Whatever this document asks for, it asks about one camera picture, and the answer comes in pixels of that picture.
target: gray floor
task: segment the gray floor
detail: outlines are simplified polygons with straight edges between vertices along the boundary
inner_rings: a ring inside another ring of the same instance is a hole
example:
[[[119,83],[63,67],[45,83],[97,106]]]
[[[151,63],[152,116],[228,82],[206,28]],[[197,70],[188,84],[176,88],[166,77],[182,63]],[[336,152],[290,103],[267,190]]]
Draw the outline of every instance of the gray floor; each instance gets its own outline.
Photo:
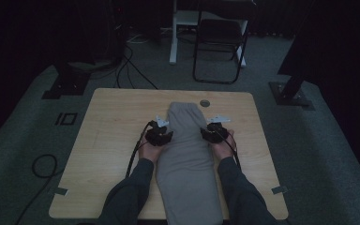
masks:
[[[254,96],[279,181],[290,189],[284,196],[292,224],[360,224],[360,166],[319,89],[307,82],[302,87],[315,111],[278,106],[271,94],[269,82],[289,79],[277,75],[277,71],[291,40],[251,37],[247,44],[247,67],[241,70],[239,81],[232,85],[194,82],[191,77],[192,45],[186,42],[179,43],[177,64],[169,65],[170,41],[164,38],[160,44],[129,43],[133,50],[131,61],[159,89],[249,92]],[[220,64],[220,67],[230,71],[234,64]],[[203,69],[210,73],[207,67],[199,68],[201,73]],[[59,170],[66,166],[94,90],[113,87],[115,75],[107,74],[107,71],[93,74],[83,96],[63,96],[57,100],[41,99],[56,78],[55,70],[49,67],[36,77],[0,130],[0,224],[14,224],[45,183],[32,174],[35,158],[53,154]],[[129,77],[136,88],[153,88],[132,67],[129,67]],[[131,88],[125,70],[120,83],[122,87]],[[59,113],[78,113],[78,117],[73,126],[57,126]],[[53,164],[46,159],[37,167],[47,174]],[[50,189],[57,187],[59,180],[60,176],[54,177],[26,212],[21,224],[93,221],[49,217],[53,199]]]

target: gray fabric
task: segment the gray fabric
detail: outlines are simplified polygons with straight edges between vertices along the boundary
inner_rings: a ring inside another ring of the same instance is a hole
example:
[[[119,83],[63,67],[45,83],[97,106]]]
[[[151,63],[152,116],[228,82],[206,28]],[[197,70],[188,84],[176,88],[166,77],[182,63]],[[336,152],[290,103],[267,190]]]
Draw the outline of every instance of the gray fabric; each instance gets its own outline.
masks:
[[[170,225],[222,224],[214,160],[200,128],[205,118],[194,103],[173,102],[168,111],[172,141],[157,163],[157,184]]]

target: table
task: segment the table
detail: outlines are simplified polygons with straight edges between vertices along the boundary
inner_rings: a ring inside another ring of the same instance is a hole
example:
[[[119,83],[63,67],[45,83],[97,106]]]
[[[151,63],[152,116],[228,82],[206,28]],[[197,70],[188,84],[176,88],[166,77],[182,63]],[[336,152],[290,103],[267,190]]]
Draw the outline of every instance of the table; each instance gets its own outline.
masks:
[[[204,12],[204,18],[209,19],[219,19],[218,16]],[[198,11],[195,10],[177,10],[177,0],[173,0],[173,17],[172,17],[172,46],[171,46],[171,55],[169,58],[169,64],[175,65],[177,62],[177,25],[192,25],[196,26],[198,24]],[[248,22],[240,22],[242,27],[242,32],[245,31]],[[237,50],[238,59],[241,56],[241,49]],[[242,59],[241,68],[244,68],[247,65],[245,57]]]
[[[208,100],[204,108],[201,100]],[[288,210],[282,193],[273,194],[278,177],[264,137],[253,96],[249,93],[168,91],[100,88],[95,91],[59,187],[67,195],[55,194],[49,214],[52,218],[97,218],[108,192],[124,179],[128,161],[144,126],[159,115],[165,119],[170,103],[194,102],[206,118],[218,114],[230,117],[224,127],[235,130],[239,160],[248,180],[264,197],[268,210],[285,219]],[[225,219],[228,209],[217,187]],[[165,219],[165,210],[155,176],[150,196],[139,219]]]

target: black chair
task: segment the black chair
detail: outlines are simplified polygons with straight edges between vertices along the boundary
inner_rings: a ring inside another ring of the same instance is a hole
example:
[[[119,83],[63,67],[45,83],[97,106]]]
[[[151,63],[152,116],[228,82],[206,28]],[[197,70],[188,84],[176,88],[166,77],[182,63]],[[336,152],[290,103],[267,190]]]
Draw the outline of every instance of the black chair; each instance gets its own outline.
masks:
[[[219,19],[207,19],[203,17],[205,12],[219,16]],[[248,27],[255,18],[257,12],[256,4],[252,0],[201,0],[199,5],[197,37],[194,47],[194,66],[192,76],[195,81],[203,83],[226,83],[236,82],[239,77],[245,47],[248,39]],[[242,32],[240,21],[247,21],[245,31]],[[200,44],[215,46],[228,46],[229,51],[218,51],[214,49],[200,49]],[[195,74],[197,66],[198,50],[230,52],[231,60],[236,56],[238,48],[242,48],[241,57],[238,59],[238,68],[235,78],[231,81],[215,81],[197,78]]]

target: person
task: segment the person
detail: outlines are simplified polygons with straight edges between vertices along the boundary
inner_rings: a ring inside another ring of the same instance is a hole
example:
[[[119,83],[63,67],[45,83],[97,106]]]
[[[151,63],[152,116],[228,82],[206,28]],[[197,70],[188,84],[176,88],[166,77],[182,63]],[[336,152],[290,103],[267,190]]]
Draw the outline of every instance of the person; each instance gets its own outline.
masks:
[[[235,147],[233,130],[229,130],[227,142]],[[217,172],[223,188],[230,223],[233,225],[278,224],[268,212],[263,196],[236,166],[233,151],[225,142],[210,143],[219,160]],[[137,217],[145,205],[150,188],[154,165],[165,146],[153,146],[145,137],[139,149],[139,161],[130,177],[121,181],[108,194],[98,225],[137,224]]]

